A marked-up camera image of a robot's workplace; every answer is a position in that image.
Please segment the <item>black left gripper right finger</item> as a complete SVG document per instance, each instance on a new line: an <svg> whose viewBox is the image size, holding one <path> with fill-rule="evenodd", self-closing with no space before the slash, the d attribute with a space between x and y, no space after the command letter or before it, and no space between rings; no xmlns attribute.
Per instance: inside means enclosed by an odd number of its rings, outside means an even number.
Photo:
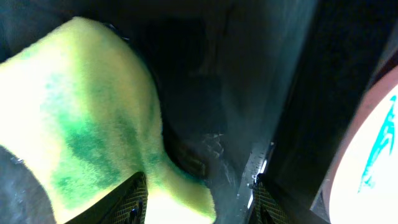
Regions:
<svg viewBox="0 0 398 224"><path fill-rule="evenodd" d="M258 224L294 224L291 200L287 193L266 177L258 174L252 185L253 212Z"/></svg>

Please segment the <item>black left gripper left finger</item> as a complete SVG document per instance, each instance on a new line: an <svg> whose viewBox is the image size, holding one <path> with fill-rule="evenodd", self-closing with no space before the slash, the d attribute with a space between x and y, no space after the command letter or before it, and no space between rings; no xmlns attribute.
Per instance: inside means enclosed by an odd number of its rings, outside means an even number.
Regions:
<svg viewBox="0 0 398 224"><path fill-rule="evenodd" d="M144 224L147 200L146 177L137 172L67 224Z"/></svg>

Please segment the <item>yellow green-stained sponge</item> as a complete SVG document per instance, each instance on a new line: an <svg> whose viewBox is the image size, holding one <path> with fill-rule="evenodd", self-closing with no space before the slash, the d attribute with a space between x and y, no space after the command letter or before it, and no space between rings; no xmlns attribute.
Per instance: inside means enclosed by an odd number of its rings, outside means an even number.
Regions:
<svg viewBox="0 0 398 224"><path fill-rule="evenodd" d="M1 64L1 146L66 223L144 173L146 223L213 223L209 188L179 169L162 138L152 74L100 22L74 17Z"/></svg>

